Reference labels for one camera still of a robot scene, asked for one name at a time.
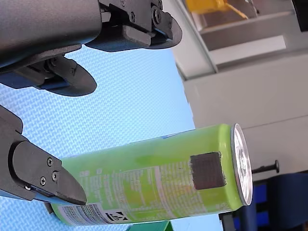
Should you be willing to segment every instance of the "blue chair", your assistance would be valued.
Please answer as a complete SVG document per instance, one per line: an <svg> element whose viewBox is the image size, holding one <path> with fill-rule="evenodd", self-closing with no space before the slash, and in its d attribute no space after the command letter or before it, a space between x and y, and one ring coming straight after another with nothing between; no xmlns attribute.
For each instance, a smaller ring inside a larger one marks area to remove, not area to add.
<svg viewBox="0 0 308 231"><path fill-rule="evenodd" d="M254 187L252 204L236 214L236 230L303 231L308 221L308 174L284 174L263 181Z"/></svg>
<svg viewBox="0 0 308 231"><path fill-rule="evenodd" d="M267 182L269 223L272 230L287 230L308 221L308 174L292 173Z"/></svg>

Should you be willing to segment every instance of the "can rim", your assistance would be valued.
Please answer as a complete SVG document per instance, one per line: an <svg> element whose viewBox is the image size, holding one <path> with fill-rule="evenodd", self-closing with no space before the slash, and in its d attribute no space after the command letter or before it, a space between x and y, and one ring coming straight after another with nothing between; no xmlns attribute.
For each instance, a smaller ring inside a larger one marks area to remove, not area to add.
<svg viewBox="0 0 308 231"><path fill-rule="evenodd" d="M234 140L235 129L237 129L238 132L240 133L240 137L243 143L244 154L247 159L247 162L249 163L248 168L249 168L249 173L250 173L250 178L251 178L251 185L250 185L250 192L249 192L249 196L247 200L245 199L244 194L243 194L243 188L242 188L241 180L239 176L239 166L237 165L237 159L236 159L236 153L235 153L235 140ZM233 167L234 167L234 172L235 172L235 180L236 180L237 189L240 195L240 199L244 206L248 206L252 202L252 194L253 194L252 172L251 172L251 164L250 164L250 158L248 154L248 148L247 148L245 136L239 124L234 124L231 128L231 150L232 150Z"/></svg>

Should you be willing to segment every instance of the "nutrition label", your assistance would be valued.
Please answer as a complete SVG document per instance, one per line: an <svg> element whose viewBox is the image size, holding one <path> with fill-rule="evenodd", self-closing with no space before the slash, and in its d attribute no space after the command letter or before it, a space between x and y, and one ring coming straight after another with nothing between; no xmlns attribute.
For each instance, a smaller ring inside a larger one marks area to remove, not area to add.
<svg viewBox="0 0 308 231"><path fill-rule="evenodd" d="M80 177L89 204L83 209L58 207L70 223L117 224L206 213L189 162L112 173L97 170L94 175L85 171Z"/></svg>

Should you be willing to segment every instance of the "green can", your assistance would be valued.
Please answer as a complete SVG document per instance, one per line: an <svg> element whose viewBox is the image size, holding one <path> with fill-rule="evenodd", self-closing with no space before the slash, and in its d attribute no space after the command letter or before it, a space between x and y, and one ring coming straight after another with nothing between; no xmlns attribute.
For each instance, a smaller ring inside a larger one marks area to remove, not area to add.
<svg viewBox="0 0 308 231"><path fill-rule="evenodd" d="M87 205L52 204L69 225L168 220L234 211L252 200L238 124L221 124L63 159Z"/></svg>

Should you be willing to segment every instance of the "gray wall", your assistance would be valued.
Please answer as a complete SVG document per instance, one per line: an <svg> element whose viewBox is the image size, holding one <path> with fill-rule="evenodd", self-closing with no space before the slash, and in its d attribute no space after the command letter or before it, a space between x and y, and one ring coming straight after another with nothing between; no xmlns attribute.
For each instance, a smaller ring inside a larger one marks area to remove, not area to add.
<svg viewBox="0 0 308 231"><path fill-rule="evenodd" d="M196 126L239 123L253 168L278 159L282 173L307 170L307 67L304 54L186 81Z"/></svg>

